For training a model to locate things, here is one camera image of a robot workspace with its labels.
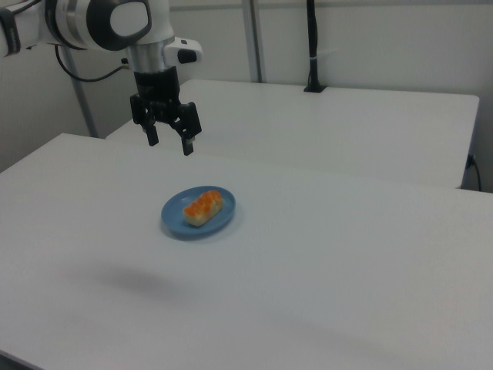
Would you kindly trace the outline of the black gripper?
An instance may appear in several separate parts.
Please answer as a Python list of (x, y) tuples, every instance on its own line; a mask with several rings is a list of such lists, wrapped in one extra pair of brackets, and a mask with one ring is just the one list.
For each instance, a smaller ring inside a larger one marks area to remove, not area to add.
[(196, 104), (181, 103), (176, 67), (160, 72), (134, 73), (138, 93), (130, 97), (132, 119), (143, 128), (148, 144), (155, 146), (159, 137), (155, 122), (171, 123), (181, 138), (183, 154), (193, 153), (193, 141), (202, 132)]

